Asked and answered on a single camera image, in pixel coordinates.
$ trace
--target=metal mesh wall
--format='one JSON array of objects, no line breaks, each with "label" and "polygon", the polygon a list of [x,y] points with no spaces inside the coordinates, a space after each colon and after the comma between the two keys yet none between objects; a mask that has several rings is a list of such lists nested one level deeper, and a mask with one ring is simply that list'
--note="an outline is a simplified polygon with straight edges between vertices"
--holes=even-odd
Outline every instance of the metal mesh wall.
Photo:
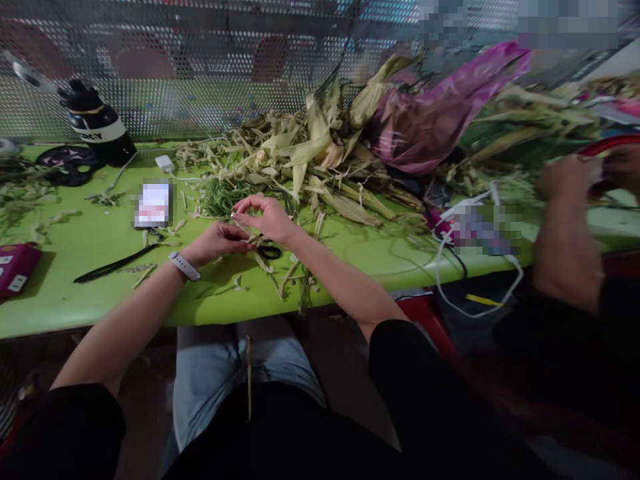
[{"label": "metal mesh wall", "polygon": [[[57,85],[93,84],[135,139],[201,137],[270,109],[299,109],[339,62],[342,77],[361,81],[393,52],[426,47],[402,80],[434,72],[436,81],[517,36],[518,0],[450,0],[448,14],[424,22],[425,1],[3,0],[0,49]],[[635,31],[630,5],[621,2],[623,37]],[[598,58],[570,53],[563,75]],[[56,96],[28,86],[4,59],[0,136],[77,139]]]}]

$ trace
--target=water bottle label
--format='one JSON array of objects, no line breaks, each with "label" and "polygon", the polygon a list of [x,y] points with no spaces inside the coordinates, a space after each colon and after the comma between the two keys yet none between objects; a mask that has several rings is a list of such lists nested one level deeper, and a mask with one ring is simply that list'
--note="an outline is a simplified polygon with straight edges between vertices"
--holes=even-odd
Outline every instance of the water bottle label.
[{"label": "water bottle label", "polygon": [[122,137],[127,132],[127,129],[120,119],[116,120],[114,123],[106,127],[102,127],[99,129],[88,130],[78,129],[75,127],[71,128],[73,128],[78,133],[78,135],[80,135],[80,138],[82,138],[82,140],[87,143],[105,143],[108,141],[116,140]]}]

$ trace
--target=black shirt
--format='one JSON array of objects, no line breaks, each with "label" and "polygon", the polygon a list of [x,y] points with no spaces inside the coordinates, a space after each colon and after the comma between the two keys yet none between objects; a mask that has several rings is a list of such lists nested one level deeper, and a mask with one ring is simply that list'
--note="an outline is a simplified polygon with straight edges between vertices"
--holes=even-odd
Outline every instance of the black shirt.
[{"label": "black shirt", "polygon": [[[556,478],[410,322],[371,337],[369,374],[402,453],[358,423],[279,383],[246,385],[223,402],[165,479]],[[0,465],[0,478],[112,479],[125,422],[102,385],[52,390]]]},{"label": "black shirt", "polygon": [[495,328],[520,394],[640,438],[640,281],[608,277],[597,317],[548,297],[528,299]]}]

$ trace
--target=phone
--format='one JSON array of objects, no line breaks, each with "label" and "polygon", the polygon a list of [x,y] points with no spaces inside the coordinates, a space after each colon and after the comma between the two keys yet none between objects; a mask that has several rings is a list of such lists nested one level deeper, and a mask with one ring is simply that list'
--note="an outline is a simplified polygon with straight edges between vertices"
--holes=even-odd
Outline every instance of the phone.
[{"label": "phone", "polygon": [[168,227],[171,218],[173,184],[145,183],[138,194],[133,228]]}]

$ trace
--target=jeans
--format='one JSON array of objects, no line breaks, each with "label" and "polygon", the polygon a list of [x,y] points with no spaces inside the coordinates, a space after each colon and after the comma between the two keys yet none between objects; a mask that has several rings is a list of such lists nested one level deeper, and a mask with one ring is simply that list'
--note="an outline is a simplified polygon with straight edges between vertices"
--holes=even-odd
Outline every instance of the jeans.
[{"label": "jeans", "polygon": [[326,407],[309,360],[281,315],[178,328],[173,429],[180,452],[207,428],[225,398],[247,382],[247,336],[252,383],[291,385]]}]

